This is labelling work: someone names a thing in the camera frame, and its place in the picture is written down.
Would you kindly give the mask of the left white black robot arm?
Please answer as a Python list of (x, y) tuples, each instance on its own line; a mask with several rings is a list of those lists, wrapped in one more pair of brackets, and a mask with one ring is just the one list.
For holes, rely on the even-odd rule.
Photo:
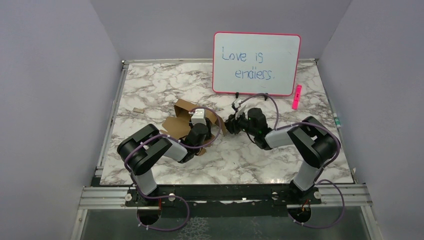
[(117, 153), (129, 171), (131, 179), (140, 189), (138, 199), (144, 205), (152, 205), (157, 200), (157, 183), (152, 167), (161, 157), (168, 157), (183, 164), (198, 155), (204, 142), (212, 138), (212, 122), (189, 121), (190, 131), (179, 139), (160, 133), (153, 124), (148, 124), (122, 141)]

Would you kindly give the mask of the brown cardboard box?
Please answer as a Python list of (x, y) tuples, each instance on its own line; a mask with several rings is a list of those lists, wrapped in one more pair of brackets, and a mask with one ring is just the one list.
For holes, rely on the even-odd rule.
[[(203, 145), (200, 146), (188, 146), (183, 144), (179, 138), (187, 135), (191, 130), (189, 126), (191, 115), (189, 112), (192, 112), (195, 109), (204, 109), (205, 118), (209, 118), (211, 121), (211, 139), (205, 140)], [(190, 149), (202, 148), (199, 152), (199, 155), (201, 156), (206, 152), (206, 148), (217, 140), (219, 135), (227, 133), (223, 119), (215, 111), (208, 107), (198, 106), (189, 101), (178, 99), (174, 104), (174, 112), (175, 116), (168, 116), (162, 123), (162, 127), (164, 128), (162, 132), (171, 137), (172, 143), (176, 144), (178, 151), (182, 154), (182, 157), (178, 160), (178, 162), (180, 162), (188, 153), (186, 147)]]

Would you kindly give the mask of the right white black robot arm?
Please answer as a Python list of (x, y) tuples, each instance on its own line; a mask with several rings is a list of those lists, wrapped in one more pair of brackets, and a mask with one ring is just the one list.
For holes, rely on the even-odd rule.
[(340, 153), (338, 138), (316, 118), (309, 116), (301, 122), (271, 129), (260, 108), (247, 112), (238, 110), (224, 122), (230, 134), (245, 132), (262, 150), (294, 145), (303, 158), (297, 174), (289, 183), (289, 199), (300, 204), (309, 196), (316, 179), (326, 162), (334, 160)]

